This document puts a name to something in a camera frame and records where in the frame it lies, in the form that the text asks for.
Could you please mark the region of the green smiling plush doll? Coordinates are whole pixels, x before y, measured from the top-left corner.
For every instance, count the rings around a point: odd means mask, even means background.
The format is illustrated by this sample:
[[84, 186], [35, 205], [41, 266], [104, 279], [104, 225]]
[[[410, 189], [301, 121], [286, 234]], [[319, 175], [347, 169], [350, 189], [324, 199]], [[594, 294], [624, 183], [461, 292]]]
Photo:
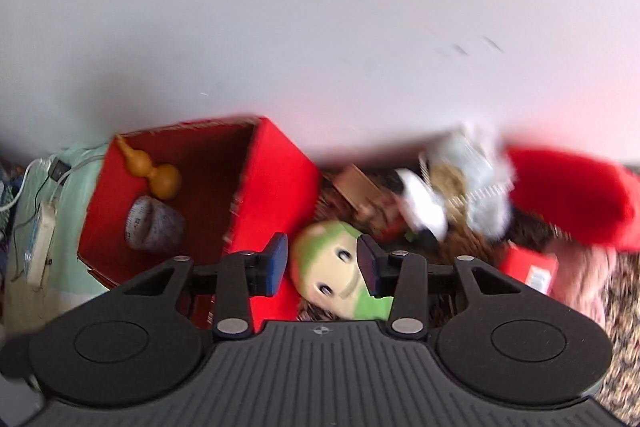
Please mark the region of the green smiling plush doll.
[[369, 295], [357, 262], [360, 231], [346, 222], [314, 223], [288, 254], [291, 277], [307, 303], [343, 320], [386, 320], [393, 298]]

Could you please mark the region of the white printed tape roll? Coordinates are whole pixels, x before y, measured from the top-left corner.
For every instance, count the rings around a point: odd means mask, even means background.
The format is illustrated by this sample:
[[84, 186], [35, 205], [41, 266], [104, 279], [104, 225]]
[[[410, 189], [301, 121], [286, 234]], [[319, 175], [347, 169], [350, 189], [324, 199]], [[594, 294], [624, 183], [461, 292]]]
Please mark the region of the white printed tape roll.
[[131, 206], [125, 225], [125, 239], [135, 251], [164, 253], [175, 249], [182, 239], [183, 217], [160, 200], [141, 196]]

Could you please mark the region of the orange gourd ornament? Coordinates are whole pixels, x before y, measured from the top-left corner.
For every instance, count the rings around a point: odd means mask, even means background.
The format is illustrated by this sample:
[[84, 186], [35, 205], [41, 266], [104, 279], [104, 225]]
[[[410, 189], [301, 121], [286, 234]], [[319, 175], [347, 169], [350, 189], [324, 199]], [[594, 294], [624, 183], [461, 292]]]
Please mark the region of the orange gourd ornament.
[[115, 140], [125, 157], [128, 171], [137, 178], [147, 179], [151, 193], [156, 198], [169, 200], [178, 194], [182, 178], [175, 166], [154, 165], [148, 153], [132, 148], [121, 135], [116, 135]]

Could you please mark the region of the red carton box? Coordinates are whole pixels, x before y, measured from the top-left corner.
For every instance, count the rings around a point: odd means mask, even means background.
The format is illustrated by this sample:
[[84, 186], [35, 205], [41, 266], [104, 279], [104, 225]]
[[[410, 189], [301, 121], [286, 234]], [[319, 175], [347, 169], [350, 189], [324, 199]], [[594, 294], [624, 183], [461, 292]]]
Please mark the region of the red carton box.
[[541, 294], [549, 295], [558, 266], [558, 258], [554, 254], [541, 254], [507, 243], [499, 270]]

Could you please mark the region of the black white panda plush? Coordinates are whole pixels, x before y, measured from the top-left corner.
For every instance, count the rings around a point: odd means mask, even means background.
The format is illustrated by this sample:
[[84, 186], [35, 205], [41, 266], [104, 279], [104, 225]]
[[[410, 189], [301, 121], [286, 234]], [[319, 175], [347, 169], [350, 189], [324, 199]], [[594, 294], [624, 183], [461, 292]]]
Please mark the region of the black white panda plush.
[[416, 236], [428, 232], [442, 242], [448, 232], [448, 220], [444, 204], [439, 196], [420, 176], [401, 168], [395, 174], [399, 181], [396, 190], [397, 205], [401, 216]]

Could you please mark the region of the brown small paper box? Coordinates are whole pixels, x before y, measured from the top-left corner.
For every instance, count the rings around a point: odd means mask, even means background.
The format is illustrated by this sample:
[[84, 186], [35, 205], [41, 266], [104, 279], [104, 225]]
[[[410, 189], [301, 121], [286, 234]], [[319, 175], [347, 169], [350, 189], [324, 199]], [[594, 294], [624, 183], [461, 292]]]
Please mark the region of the brown small paper box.
[[383, 202], [383, 191], [355, 165], [345, 167], [333, 179], [333, 185], [356, 212]]

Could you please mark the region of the red open storage box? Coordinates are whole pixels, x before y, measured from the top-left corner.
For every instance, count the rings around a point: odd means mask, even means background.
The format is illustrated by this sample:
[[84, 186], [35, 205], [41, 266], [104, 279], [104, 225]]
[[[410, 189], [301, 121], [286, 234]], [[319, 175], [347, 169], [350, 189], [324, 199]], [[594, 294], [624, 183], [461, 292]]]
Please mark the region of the red open storage box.
[[[184, 220], [177, 254], [213, 265], [235, 251], [259, 251], [274, 233], [295, 237], [314, 217], [319, 168], [266, 117], [197, 120], [140, 130], [126, 143], [182, 178], [168, 204]], [[82, 228], [78, 257], [114, 287], [168, 259], [126, 242], [126, 220], [149, 183], [133, 176], [116, 142], [107, 147]]]

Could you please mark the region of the light green pillow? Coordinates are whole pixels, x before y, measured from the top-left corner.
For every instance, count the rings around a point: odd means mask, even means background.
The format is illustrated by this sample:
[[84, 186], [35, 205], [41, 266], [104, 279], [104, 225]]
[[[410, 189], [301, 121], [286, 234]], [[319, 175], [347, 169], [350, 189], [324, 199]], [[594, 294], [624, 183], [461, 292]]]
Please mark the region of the light green pillow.
[[[96, 189], [107, 146], [68, 148], [37, 159], [24, 181], [24, 191], [13, 207], [4, 280], [2, 323], [6, 335], [39, 329], [47, 321], [105, 293], [106, 288], [78, 258], [79, 239], [88, 205]], [[48, 176], [55, 158], [70, 165], [58, 182]], [[39, 207], [52, 202], [56, 225], [40, 287], [26, 282], [25, 251]]]

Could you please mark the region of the pink plush toy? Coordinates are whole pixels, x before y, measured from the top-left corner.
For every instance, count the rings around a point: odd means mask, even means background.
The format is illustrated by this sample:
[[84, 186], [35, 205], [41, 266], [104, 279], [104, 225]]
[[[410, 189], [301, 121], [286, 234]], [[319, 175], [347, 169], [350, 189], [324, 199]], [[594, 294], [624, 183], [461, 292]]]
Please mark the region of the pink plush toy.
[[558, 262], [549, 295], [605, 328], [603, 291], [614, 274], [617, 254], [613, 248], [586, 246], [552, 239], [544, 250]]

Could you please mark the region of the red plush Santa hat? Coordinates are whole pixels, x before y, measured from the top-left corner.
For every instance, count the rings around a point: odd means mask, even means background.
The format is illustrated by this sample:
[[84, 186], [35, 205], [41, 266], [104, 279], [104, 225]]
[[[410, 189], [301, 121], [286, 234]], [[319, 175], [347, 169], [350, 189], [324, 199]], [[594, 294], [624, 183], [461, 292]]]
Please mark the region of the red plush Santa hat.
[[622, 165], [548, 148], [510, 147], [513, 206], [575, 241], [639, 249], [639, 176]]

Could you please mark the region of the white power strip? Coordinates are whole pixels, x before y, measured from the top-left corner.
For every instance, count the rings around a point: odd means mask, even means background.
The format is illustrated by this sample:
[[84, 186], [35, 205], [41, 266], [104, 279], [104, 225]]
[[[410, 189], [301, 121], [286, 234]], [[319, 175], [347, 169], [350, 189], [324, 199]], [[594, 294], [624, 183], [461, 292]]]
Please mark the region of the white power strip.
[[40, 287], [46, 269], [56, 225], [56, 211], [52, 202], [44, 202], [37, 212], [25, 251], [26, 282]]

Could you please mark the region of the black power adapter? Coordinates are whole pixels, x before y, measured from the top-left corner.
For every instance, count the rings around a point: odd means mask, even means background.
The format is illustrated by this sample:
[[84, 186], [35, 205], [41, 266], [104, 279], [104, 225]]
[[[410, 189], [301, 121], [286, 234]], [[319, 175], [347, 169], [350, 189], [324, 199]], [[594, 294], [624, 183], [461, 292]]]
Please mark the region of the black power adapter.
[[70, 165], [66, 164], [66, 162], [62, 161], [60, 158], [55, 158], [48, 170], [48, 176], [53, 181], [58, 182], [61, 180], [62, 176], [69, 171]]

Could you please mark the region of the patterned floral table cloth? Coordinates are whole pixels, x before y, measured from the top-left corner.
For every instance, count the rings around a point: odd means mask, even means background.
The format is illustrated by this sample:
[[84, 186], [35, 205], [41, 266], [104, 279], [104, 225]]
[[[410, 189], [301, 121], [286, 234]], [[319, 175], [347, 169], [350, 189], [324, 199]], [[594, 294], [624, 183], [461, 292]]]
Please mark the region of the patterned floral table cloth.
[[[337, 173], [322, 172], [321, 191], [316, 208], [316, 221], [344, 218], [350, 225], [355, 213], [349, 210], [344, 197], [337, 192], [333, 179]], [[506, 236], [518, 246], [532, 246], [534, 251], [560, 239], [558, 230], [543, 225], [535, 218], [521, 215]], [[506, 242], [491, 242], [462, 225], [449, 225], [444, 243], [440, 246], [437, 263], [450, 265], [454, 254], [473, 254], [480, 260], [499, 263]], [[605, 277], [593, 306], [597, 317], [603, 317], [605, 332], [613, 343], [613, 360], [601, 391], [600, 402], [628, 425], [639, 426], [639, 254], [616, 254], [615, 268]], [[326, 322], [334, 315], [305, 299], [300, 300], [299, 321]]]

